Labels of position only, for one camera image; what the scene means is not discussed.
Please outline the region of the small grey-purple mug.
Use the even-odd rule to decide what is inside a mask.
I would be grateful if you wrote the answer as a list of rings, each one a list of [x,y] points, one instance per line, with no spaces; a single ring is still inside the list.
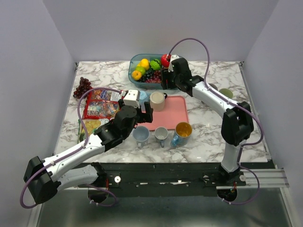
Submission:
[[[168,135],[169,135],[168,130],[165,127],[158,127],[154,131],[155,139],[162,148],[165,146],[165,140],[167,139]]]

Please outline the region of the purple ceramic mug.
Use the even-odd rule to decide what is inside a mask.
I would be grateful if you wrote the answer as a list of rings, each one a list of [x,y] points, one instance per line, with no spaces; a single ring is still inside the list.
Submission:
[[[209,90],[216,90],[216,91],[218,90],[217,86],[212,83],[209,83],[208,86],[209,86]]]

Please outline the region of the light blue faceted mug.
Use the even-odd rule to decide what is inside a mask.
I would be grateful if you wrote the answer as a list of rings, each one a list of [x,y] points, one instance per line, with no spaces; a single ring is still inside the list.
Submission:
[[[140,104],[142,112],[145,112],[144,103],[149,102],[149,99],[150,99],[150,93],[148,93],[146,91],[143,91],[143,90],[140,90],[139,104]]]

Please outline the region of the grey ceramic mug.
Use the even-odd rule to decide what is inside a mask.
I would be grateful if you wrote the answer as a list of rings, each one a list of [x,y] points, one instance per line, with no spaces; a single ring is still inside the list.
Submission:
[[[133,130],[133,138],[137,143],[138,148],[143,148],[148,144],[150,131],[144,126],[137,126]]]

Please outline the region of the cream ceramic mug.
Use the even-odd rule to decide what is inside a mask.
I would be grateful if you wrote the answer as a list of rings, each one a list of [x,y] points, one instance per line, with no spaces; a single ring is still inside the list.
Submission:
[[[160,112],[165,107],[165,99],[167,98],[166,93],[162,93],[159,91],[155,91],[150,94],[150,106],[151,108],[156,111]]]

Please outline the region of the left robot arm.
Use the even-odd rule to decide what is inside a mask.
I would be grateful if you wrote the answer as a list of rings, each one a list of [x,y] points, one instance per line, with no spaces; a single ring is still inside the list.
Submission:
[[[83,142],[57,156],[45,160],[36,156],[29,160],[24,174],[25,186],[19,199],[23,208],[28,208],[23,202],[26,190],[29,190],[35,201],[30,208],[50,200],[63,185],[59,179],[65,173],[83,161],[120,145],[138,124],[153,121],[153,109],[149,102],[144,102],[145,112],[140,107],[125,105],[123,100],[119,100],[119,105],[121,109],[115,118],[102,125]]]

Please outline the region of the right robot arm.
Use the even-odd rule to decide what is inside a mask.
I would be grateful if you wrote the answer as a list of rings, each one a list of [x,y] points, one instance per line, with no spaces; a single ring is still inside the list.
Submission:
[[[240,171],[241,145],[254,131],[250,105],[238,103],[213,89],[206,78],[192,76],[188,61],[178,55],[169,57],[169,66],[161,70],[161,87],[177,88],[208,105],[222,118],[221,135],[225,140],[223,160],[218,169],[218,181],[229,185]]]

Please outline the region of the green ceramic mug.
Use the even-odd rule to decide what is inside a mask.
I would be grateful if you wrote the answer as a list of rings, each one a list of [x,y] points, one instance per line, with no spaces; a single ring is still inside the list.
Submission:
[[[219,92],[220,92],[222,95],[224,95],[224,96],[226,96],[227,98],[229,98],[229,99],[232,99],[232,98],[233,98],[233,92],[232,92],[231,90],[227,89],[227,88],[222,88],[222,89],[219,90]]]

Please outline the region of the blue-bottom beige mug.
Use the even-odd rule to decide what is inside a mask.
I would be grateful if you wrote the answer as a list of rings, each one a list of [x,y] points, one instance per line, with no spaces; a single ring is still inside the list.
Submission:
[[[170,145],[175,147],[184,146],[188,143],[192,135],[192,127],[187,122],[180,122],[176,125],[173,138],[170,142]]]

